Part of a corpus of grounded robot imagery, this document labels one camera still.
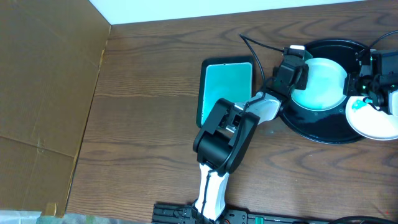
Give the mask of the light green plate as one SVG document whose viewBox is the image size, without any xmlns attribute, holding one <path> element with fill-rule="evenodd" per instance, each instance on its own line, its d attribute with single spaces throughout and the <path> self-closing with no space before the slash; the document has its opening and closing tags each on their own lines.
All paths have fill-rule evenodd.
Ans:
<svg viewBox="0 0 398 224">
<path fill-rule="evenodd" d="M 293 101 L 310 111 L 330 110 L 342 103 L 346 96 L 343 87 L 347 72 L 338 63 L 327 58 L 311 58 L 305 90 L 294 90 Z"/>
</svg>

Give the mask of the white plate with stain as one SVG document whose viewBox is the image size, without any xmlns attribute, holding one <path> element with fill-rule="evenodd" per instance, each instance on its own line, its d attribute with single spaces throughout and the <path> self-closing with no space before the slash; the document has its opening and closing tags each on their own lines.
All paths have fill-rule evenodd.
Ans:
<svg viewBox="0 0 398 224">
<path fill-rule="evenodd" d="M 348 124 L 360 135 L 378 141 L 397 139 L 397 117 L 377 111 L 363 101 L 363 96 L 351 96 L 345 108 Z"/>
</svg>

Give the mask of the green yellow sponge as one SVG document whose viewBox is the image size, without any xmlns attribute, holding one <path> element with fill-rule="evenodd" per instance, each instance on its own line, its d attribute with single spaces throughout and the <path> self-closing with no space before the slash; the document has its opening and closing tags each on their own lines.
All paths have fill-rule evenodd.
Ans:
<svg viewBox="0 0 398 224">
<path fill-rule="evenodd" d="M 305 50 L 303 53 L 303 60 L 307 61 L 307 60 L 310 60 L 311 58 L 313 58 L 313 55 L 310 52 L 308 52 L 307 50 Z"/>
</svg>

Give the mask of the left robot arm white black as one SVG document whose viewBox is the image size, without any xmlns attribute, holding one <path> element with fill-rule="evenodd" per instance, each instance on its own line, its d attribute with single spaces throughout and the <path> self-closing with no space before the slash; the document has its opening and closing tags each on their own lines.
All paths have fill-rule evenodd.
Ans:
<svg viewBox="0 0 398 224">
<path fill-rule="evenodd" d="M 193 143 L 200 166 L 198 198 L 192 205 L 198 223 L 217 223 L 226 207 L 229 176 L 238 168 L 257 126 L 275 119 L 295 89 L 307 86 L 309 67 L 305 57 L 287 54 L 274 68 L 271 86 L 264 85 L 243 103 L 219 99 Z"/>
</svg>

